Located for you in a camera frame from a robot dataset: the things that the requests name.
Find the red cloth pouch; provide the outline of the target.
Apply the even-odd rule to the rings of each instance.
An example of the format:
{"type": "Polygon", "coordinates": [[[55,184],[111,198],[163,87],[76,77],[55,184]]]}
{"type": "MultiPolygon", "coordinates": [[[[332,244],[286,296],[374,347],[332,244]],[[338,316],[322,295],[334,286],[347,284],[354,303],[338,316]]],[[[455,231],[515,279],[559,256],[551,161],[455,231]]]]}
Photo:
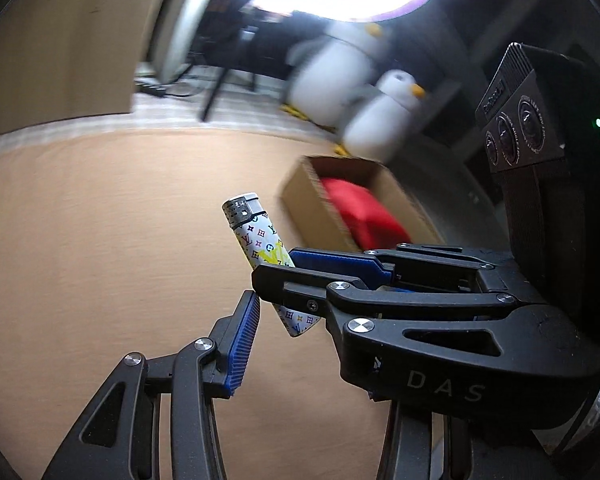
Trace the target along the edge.
{"type": "Polygon", "coordinates": [[[411,241],[407,230],[368,188],[335,178],[321,182],[358,248],[391,249],[411,241]]]}

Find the patterned lighter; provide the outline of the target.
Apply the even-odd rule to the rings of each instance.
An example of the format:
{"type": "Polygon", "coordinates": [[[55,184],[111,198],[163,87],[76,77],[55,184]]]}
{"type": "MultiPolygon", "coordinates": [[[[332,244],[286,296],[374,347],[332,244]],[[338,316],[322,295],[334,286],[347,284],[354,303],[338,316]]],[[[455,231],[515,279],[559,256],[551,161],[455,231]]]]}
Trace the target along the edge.
{"type": "MultiPolygon", "coordinates": [[[[261,263],[294,266],[256,193],[226,200],[222,203],[222,211],[253,269],[261,263]]],[[[295,311],[279,304],[274,304],[274,309],[291,337],[303,335],[317,323],[315,314],[295,311]]]]}

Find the cardboard box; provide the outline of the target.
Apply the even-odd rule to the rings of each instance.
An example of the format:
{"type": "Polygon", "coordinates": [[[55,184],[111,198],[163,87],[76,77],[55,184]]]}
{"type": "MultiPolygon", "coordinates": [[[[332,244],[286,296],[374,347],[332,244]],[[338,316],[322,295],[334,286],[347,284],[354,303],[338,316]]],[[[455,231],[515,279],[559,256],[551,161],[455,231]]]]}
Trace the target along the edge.
{"type": "Polygon", "coordinates": [[[443,242],[419,201],[372,160],[302,157],[279,197],[309,248],[365,252],[443,242]]]}

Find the small penguin plush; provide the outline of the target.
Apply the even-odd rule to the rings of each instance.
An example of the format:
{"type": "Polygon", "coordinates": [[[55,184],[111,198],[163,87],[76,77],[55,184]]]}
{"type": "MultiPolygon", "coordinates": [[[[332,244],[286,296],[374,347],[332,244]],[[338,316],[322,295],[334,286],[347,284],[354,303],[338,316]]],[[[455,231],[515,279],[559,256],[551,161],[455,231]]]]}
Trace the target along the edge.
{"type": "Polygon", "coordinates": [[[335,152],[384,164],[413,132],[426,91],[404,70],[388,70],[376,84],[354,89],[343,101],[335,152]]]}

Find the large penguin plush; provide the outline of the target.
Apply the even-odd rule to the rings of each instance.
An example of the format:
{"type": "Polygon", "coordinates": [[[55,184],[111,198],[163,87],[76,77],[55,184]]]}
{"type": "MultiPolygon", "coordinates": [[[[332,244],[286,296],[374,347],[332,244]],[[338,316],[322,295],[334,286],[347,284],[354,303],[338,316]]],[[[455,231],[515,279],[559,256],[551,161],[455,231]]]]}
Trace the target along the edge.
{"type": "Polygon", "coordinates": [[[332,22],[321,36],[294,44],[280,108],[322,128],[336,127],[350,92],[371,82],[388,55],[392,32],[378,23],[332,22]]]}

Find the black power strip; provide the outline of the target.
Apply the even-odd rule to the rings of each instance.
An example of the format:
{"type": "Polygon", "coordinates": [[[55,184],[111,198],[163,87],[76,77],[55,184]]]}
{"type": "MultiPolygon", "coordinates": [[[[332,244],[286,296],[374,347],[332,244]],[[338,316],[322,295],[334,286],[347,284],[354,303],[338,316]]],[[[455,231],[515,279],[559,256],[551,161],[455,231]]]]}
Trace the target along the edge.
{"type": "Polygon", "coordinates": [[[153,84],[146,81],[137,81],[135,89],[137,92],[148,94],[148,96],[156,96],[159,99],[163,99],[168,93],[168,89],[162,84],[153,84]]]}

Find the wooden wardrobe panel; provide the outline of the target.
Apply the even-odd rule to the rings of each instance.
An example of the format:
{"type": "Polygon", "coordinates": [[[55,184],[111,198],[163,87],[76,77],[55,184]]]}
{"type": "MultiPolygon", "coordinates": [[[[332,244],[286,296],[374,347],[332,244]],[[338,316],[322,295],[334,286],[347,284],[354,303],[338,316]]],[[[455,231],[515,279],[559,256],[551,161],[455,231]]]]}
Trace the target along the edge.
{"type": "Polygon", "coordinates": [[[131,109],[162,0],[12,0],[0,16],[0,135],[131,109]]]}

